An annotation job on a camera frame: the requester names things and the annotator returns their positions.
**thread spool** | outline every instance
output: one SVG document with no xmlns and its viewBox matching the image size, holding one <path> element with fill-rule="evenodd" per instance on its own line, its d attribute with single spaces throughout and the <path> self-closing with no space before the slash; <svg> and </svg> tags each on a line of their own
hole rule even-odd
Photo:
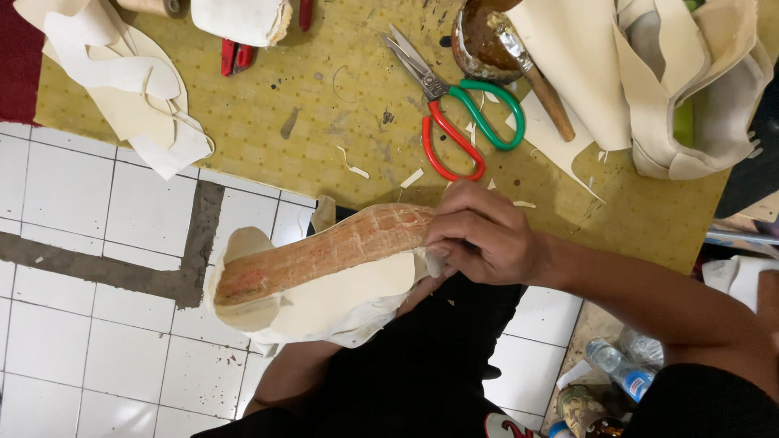
<svg viewBox="0 0 779 438">
<path fill-rule="evenodd" d="M 184 18 L 186 15 L 187 1 L 188 0 L 116 0 L 122 8 L 129 11 L 174 19 Z"/>
</svg>

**water bottle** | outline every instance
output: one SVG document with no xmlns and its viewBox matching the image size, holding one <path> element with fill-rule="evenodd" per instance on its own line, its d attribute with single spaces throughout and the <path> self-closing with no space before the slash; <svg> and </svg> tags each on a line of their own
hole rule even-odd
<svg viewBox="0 0 779 438">
<path fill-rule="evenodd" d="M 587 344 L 587 357 L 590 362 L 604 370 L 635 401 L 647 392 L 654 380 L 654 372 L 629 361 L 618 349 L 612 347 L 602 337 Z"/>
</svg>

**wooden brush handle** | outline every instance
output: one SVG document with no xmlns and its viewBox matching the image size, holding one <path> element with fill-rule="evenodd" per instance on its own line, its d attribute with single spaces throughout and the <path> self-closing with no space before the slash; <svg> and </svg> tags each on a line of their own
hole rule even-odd
<svg viewBox="0 0 779 438">
<path fill-rule="evenodd" d="M 566 142 L 573 140 L 576 137 L 576 133 L 573 131 L 571 121 L 568 119 L 566 109 L 562 106 L 560 96 L 557 94 L 557 90 L 541 75 L 538 68 L 533 65 L 529 70 L 524 72 L 525 79 L 530 83 L 530 88 L 535 91 L 538 100 L 541 101 L 541 105 L 549 113 L 549 117 L 552 118 L 552 122 L 560 132 L 560 136 Z"/>
</svg>

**paint stain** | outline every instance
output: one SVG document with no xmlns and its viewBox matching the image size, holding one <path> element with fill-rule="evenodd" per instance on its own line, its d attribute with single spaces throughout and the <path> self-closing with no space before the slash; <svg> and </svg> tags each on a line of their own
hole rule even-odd
<svg viewBox="0 0 779 438">
<path fill-rule="evenodd" d="M 384 116 L 382 117 L 382 123 L 392 123 L 392 121 L 395 120 L 395 115 L 389 111 L 388 108 L 384 108 Z"/>
<path fill-rule="evenodd" d="M 281 126 L 281 138 L 285 140 L 290 139 L 290 134 L 292 133 L 292 128 L 294 128 L 294 124 L 298 121 L 298 113 L 300 112 L 300 108 L 298 107 L 292 107 L 292 113 L 290 114 L 289 118 L 286 122 Z"/>
</svg>

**red tool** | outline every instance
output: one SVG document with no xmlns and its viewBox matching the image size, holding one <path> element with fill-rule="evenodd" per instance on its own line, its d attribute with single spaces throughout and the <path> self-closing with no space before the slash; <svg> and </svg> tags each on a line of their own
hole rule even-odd
<svg viewBox="0 0 779 438">
<path fill-rule="evenodd" d="M 311 27 L 311 14 L 314 9 L 314 0 L 300 0 L 300 16 L 298 17 L 298 25 L 300 30 L 308 32 Z"/>
<path fill-rule="evenodd" d="M 254 47 L 222 38 L 222 76 L 238 74 L 252 64 Z"/>
</svg>

